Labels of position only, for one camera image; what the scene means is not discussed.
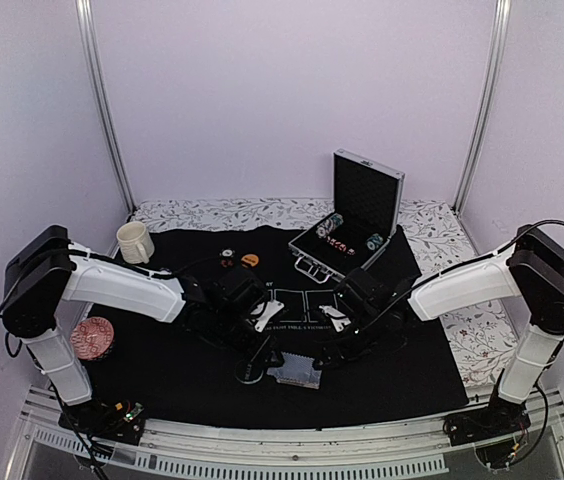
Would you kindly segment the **clear dealer button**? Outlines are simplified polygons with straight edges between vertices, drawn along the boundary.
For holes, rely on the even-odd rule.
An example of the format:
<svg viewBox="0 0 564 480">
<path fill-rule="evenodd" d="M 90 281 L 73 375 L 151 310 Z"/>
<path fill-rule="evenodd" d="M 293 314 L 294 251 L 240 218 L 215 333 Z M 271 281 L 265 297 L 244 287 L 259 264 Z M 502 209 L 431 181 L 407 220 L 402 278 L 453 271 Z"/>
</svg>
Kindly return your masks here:
<svg viewBox="0 0 564 480">
<path fill-rule="evenodd" d="M 240 361 L 234 369 L 234 377 L 242 384 L 253 385 L 264 376 L 264 368 L 258 364 Z"/>
</svg>

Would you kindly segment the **blue playing card deck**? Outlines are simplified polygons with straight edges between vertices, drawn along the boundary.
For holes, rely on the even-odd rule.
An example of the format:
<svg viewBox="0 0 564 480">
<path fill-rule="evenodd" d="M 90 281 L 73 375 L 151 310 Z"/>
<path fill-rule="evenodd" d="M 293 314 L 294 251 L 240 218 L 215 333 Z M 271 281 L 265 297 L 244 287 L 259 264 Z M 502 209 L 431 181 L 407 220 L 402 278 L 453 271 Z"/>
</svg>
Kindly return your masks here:
<svg viewBox="0 0 564 480">
<path fill-rule="evenodd" d="M 267 375 L 273 377 L 278 384 L 313 390 L 320 388 L 322 372 L 313 367 L 313 358 L 283 352 L 282 359 L 281 366 L 267 369 Z"/>
</svg>

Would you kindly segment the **orange big blind button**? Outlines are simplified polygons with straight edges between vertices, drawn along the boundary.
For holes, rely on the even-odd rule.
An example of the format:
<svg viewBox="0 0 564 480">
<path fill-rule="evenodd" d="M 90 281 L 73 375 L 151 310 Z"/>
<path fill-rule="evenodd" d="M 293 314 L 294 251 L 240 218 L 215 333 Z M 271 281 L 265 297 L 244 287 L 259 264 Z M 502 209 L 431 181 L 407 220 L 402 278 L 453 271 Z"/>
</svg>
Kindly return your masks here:
<svg viewBox="0 0 564 480">
<path fill-rule="evenodd" d="M 248 268 L 254 268 L 259 263 L 260 263 L 260 259 L 256 254 L 249 253 L 241 257 L 241 264 Z"/>
</svg>

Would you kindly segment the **orange black 100 chip stack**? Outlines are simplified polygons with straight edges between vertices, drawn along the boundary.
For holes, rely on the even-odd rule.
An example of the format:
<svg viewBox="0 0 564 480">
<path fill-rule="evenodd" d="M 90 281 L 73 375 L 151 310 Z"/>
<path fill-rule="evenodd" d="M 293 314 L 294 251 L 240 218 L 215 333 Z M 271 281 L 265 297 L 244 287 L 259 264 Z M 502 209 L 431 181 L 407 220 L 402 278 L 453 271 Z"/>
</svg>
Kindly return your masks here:
<svg viewBox="0 0 564 480">
<path fill-rule="evenodd" d="M 224 268 L 234 265 L 235 251 L 232 249 L 224 249 L 220 254 L 220 263 Z"/>
</svg>

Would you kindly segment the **aluminium poker chip case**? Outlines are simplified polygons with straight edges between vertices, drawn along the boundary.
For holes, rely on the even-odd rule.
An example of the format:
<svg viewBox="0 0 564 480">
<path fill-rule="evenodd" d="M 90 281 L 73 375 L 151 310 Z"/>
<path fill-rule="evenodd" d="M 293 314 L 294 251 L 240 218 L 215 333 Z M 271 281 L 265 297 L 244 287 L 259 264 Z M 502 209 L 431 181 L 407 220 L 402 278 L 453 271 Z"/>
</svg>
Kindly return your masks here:
<svg viewBox="0 0 564 480">
<path fill-rule="evenodd" d="M 317 223 L 288 243 L 294 268 L 318 284 L 339 282 L 351 271 L 369 268 L 386 250 L 398 227 L 405 173 L 344 149 L 333 153 L 333 207 Z M 355 250 L 339 252 L 318 238 L 316 226 L 333 213 L 344 223 L 328 236 Z M 376 251 L 366 240 L 374 233 L 384 238 Z"/>
</svg>

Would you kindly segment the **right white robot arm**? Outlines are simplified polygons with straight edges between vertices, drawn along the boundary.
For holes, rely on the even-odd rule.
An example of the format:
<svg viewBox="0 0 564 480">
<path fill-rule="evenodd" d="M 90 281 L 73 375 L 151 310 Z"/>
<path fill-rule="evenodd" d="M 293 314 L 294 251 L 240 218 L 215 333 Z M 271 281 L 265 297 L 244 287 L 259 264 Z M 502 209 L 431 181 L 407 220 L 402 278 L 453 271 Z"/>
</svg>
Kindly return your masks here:
<svg viewBox="0 0 564 480">
<path fill-rule="evenodd" d="M 384 306 L 368 299 L 355 308 L 341 342 L 360 338 L 388 314 L 408 307 L 421 321 L 492 300 L 519 297 L 530 313 L 513 358 L 496 382 L 495 401 L 479 415 L 479 427 L 499 436 L 514 424 L 517 406 L 554 362 L 564 343 L 564 247 L 544 232 L 564 228 L 564 220 L 545 219 L 521 226 L 495 250 L 452 265 L 392 296 Z"/>
</svg>

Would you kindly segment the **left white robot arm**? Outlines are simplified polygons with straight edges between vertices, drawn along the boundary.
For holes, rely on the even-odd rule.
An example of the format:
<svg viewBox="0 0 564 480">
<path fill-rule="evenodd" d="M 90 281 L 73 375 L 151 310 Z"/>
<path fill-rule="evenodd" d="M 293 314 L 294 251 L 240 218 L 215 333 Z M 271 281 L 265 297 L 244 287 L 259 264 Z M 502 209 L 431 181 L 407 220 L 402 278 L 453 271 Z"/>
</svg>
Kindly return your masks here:
<svg viewBox="0 0 564 480">
<path fill-rule="evenodd" d="M 70 240 L 52 225 L 34 238 L 5 268 L 0 322 L 7 336 L 21 341 L 41 372 L 68 406 L 73 419 L 90 434 L 110 426 L 108 408 L 94 399 L 93 388 L 58 316 L 73 304 L 75 326 L 94 305 L 172 324 L 196 310 L 211 314 L 226 339 L 231 324 L 248 335 L 263 333 L 284 305 L 271 299 L 265 285 L 244 266 L 232 265 L 209 283 L 191 276 L 191 264 L 174 270 L 151 269 L 112 258 Z"/>
</svg>

